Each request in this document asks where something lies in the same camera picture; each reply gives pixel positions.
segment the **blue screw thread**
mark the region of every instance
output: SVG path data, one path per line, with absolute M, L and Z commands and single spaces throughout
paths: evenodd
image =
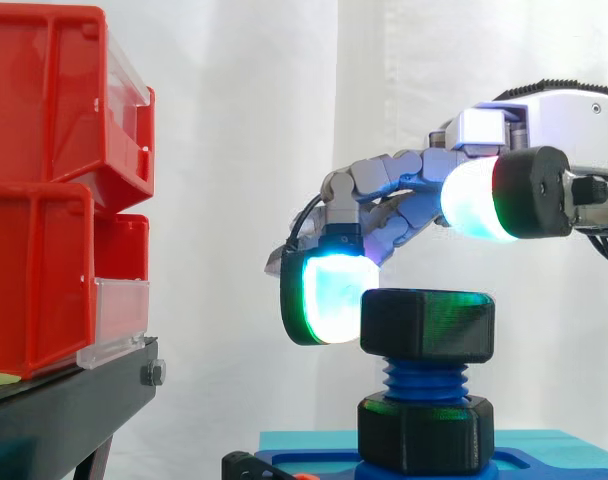
M 463 375 L 466 365 L 442 365 L 385 358 L 388 378 L 387 398 L 401 402 L 426 402 L 433 405 L 468 403 L 468 389 Z

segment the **black clamp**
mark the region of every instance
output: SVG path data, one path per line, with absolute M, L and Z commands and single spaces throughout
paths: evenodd
M 296 480 L 247 452 L 232 452 L 222 459 L 222 480 L 262 480 L 267 472 L 274 480 Z

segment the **white backdrop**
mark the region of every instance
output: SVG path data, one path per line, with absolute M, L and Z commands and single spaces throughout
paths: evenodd
M 608 83 L 608 0 L 97 0 L 157 91 L 151 323 L 157 399 L 107 479 L 218 478 L 262 430 L 345 429 L 379 388 L 355 344 L 292 345 L 262 274 L 334 167 L 421 147 L 472 103 L 543 77 Z M 608 447 L 608 266 L 584 239 L 498 246 L 432 228 L 385 285 L 493 293 L 495 358 L 471 389 L 500 428 Z

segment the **robotic hand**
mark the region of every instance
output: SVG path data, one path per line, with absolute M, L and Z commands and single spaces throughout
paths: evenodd
M 607 87 L 543 80 L 507 90 L 428 140 L 330 173 L 271 254 L 266 272 L 281 277 L 296 343 L 359 336 L 377 266 L 433 222 L 504 242 L 575 229 L 608 259 Z

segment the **red plastic drawer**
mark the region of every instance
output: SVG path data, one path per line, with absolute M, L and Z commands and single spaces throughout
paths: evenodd
M 139 348 L 147 256 L 146 218 L 96 218 L 83 185 L 0 186 L 0 373 L 30 378 L 79 351 L 92 368 L 118 356 L 117 343 Z M 102 295 L 97 273 L 114 276 Z
M 77 182 L 98 210 L 153 195 L 155 96 L 96 7 L 0 4 L 0 182 Z

